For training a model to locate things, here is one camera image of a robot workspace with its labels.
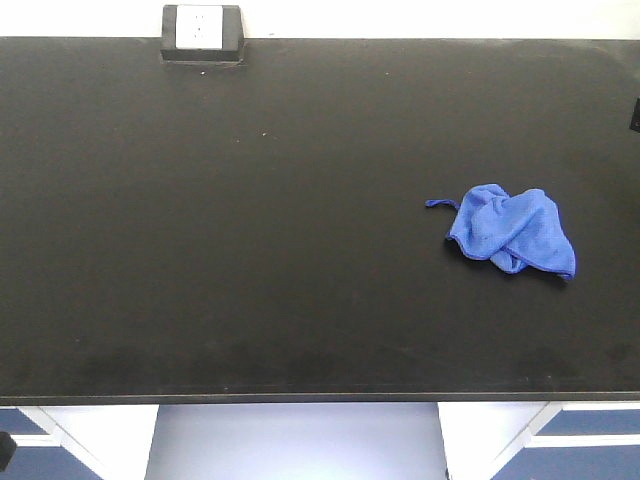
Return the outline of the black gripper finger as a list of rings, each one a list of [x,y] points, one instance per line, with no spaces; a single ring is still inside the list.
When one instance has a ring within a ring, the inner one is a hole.
[[[16,451],[16,442],[8,432],[0,432],[0,465],[8,465]]]

